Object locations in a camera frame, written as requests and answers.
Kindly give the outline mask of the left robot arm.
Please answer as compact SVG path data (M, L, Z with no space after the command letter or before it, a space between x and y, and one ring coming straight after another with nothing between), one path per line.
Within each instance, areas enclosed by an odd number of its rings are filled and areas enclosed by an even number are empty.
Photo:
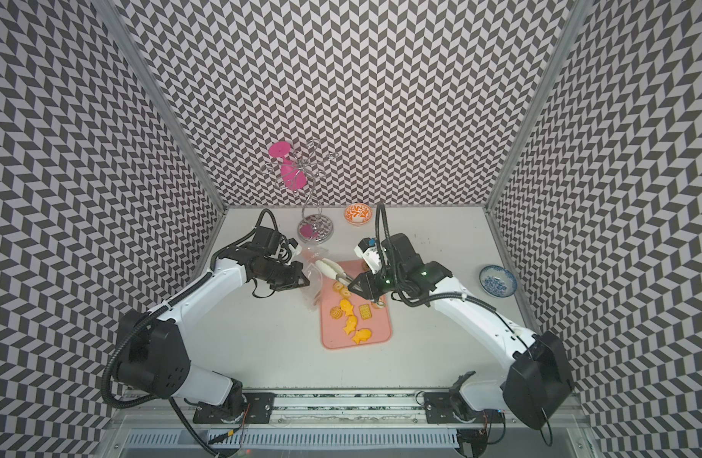
M301 246L280 232L271 210L259 215L271 224L258 221L248 234L215 250L197 280L146 312L122 316L100 385L108 406L125 410L182 398L215 411L223 421L242 416L247 402L240 381L195 364L185 340L204 316L247 282L265 282L272 292L309 286L297 259Z

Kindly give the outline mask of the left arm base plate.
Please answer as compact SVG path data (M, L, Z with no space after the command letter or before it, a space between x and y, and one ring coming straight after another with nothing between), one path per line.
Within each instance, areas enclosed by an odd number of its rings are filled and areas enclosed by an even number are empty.
M270 391L230 395L221 406L199 403L192 421L198 425L268 424L277 395Z

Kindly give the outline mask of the metal tongs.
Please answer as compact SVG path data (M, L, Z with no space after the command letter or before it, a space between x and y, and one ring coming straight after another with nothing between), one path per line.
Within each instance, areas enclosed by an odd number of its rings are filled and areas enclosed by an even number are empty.
M339 263L335 263L335 261L322 258L317 259L315 261L315 265L322 275L334 280L335 282L340 282L341 284L348 286L354 281L354 279L343 270L341 265L339 265Z

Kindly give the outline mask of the clear resealable bag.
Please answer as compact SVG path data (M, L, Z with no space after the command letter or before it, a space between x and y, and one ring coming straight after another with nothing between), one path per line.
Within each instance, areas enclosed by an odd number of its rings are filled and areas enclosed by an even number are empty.
M303 246L299 260L303 263L303 274L309 280L309 286L301 288L303 301L309 310L315 310L320 301L320 292L324 283L324 275L316 261L326 258L328 251L320 246Z

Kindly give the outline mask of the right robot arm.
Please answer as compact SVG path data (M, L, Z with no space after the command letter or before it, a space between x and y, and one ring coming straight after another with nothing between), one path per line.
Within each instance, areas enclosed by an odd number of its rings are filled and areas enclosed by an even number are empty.
M438 261L426 263L403 233L391 234L380 203L375 235L361 240L356 255L368 266L350 290L375 302L384 295L411 308L426 306L469 332L498 362L491 380L473 373L452 389L473 411L505 410L527 427L543 431L574 391L572 367L563 341L553 332L537 334L477 298Z

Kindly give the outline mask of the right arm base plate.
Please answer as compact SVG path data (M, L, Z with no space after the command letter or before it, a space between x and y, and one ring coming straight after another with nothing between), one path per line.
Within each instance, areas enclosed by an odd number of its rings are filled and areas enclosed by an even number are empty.
M473 410L460 396L447 391L420 391L416 402L423 408L427 423L446 424L502 424L504 413L499 410Z

